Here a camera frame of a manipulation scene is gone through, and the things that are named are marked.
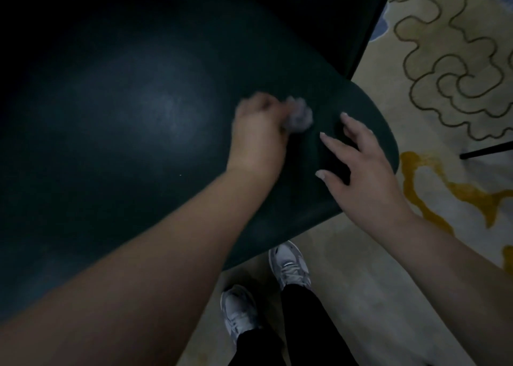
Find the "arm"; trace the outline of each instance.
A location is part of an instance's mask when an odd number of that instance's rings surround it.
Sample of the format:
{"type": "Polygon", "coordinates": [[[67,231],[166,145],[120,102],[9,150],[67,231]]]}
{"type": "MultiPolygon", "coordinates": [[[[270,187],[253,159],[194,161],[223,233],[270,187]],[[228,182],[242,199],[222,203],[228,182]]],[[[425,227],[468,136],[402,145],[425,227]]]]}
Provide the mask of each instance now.
{"type": "Polygon", "coordinates": [[[5,364],[174,364],[242,229],[283,166],[290,107],[236,113],[227,170],[193,199],[0,330],[5,364]]]}
{"type": "Polygon", "coordinates": [[[346,215],[380,243],[410,274],[434,309],[477,364],[513,359],[513,281],[468,246],[408,206],[376,137],[342,115],[356,150],[321,134],[351,169],[349,186],[318,171],[346,215]]]}

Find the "forearm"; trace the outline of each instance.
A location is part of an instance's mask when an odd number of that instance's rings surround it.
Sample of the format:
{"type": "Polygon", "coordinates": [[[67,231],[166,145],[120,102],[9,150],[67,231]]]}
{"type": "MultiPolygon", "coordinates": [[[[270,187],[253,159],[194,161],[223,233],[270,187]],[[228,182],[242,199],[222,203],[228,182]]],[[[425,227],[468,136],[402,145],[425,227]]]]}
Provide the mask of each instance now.
{"type": "Polygon", "coordinates": [[[172,364],[232,245],[269,190],[249,174],[221,175],[5,325],[0,358],[12,364],[172,364]]]}
{"type": "Polygon", "coordinates": [[[420,217],[373,237],[406,269],[478,364],[513,359],[513,281],[420,217]]]}

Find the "sneaker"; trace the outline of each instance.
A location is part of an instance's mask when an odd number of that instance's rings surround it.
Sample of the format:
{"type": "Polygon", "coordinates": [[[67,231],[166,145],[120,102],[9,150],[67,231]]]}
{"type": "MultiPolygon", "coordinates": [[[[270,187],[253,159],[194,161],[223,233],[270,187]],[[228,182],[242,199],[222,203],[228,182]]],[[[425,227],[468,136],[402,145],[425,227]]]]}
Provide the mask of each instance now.
{"type": "Polygon", "coordinates": [[[241,333],[263,327],[256,308],[253,296],[241,285],[234,285],[221,295],[226,329],[235,343],[241,333]]]}
{"type": "Polygon", "coordinates": [[[281,290],[285,285],[290,284],[301,285],[312,290],[303,254],[290,240],[269,250],[269,265],[281,290]]]}

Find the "dark green chair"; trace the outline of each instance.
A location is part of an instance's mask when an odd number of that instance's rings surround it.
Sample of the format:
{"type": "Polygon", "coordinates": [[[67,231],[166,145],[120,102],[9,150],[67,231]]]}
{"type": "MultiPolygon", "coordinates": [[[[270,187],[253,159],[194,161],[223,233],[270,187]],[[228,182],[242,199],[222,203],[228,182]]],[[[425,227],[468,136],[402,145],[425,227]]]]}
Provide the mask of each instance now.
{"type": "Polygon", "coordinates": [[[387,123],[349,81],[385,0],[343,1],[21,0],[30,15],[6,20],[3,53],[0,318],[222,173],[234,108],[255,90],[304,97],[315,123],[291,137],[226,268],[340,212],[314,173],[349,179],[318,140],[349,141],[341,111],[396,170],[387,123]]]}

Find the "hand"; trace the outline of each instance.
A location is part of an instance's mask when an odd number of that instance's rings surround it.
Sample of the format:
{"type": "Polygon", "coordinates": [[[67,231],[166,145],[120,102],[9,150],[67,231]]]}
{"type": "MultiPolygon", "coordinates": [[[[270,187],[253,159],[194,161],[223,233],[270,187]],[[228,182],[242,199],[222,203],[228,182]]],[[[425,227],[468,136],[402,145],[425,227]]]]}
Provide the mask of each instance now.
{"type": "Polygon", "coordinates": [[[358,227],[376,237],[384,227],[393,227],[416,215],[408,206],[378,140],[363,123],[343,113],[344,134],[358,145],[357,150],[321,133],[321,141],[351,170],[345,185],[336,175],[316,173],[328,187],[340,208],[358,227]]]}
{"type": "Polygon", "coordinates": [[[250,173],[271,189],[285,161],[288,133],[281,126],[292,109],[291,104],[262,92],[241,100],[235,111],[226,170],[250,173]]]}

